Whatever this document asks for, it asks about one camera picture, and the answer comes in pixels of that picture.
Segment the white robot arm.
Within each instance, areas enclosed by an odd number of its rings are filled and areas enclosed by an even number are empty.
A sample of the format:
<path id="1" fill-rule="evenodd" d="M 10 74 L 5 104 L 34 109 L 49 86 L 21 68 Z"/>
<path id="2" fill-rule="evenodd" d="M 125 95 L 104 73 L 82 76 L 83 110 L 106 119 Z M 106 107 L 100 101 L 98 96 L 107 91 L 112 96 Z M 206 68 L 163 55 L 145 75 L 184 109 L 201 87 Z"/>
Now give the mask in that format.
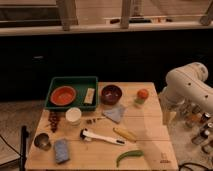
<path id="1" fill-rule="evenodd" d="M 213 88 L 205 84 L 207 78 L 208 69 L 200 62 L 177 67 L 167 73 L 167 86 L 158 95 L 164 125 L 173 119 L 186 100 L 213 114 Z"/>

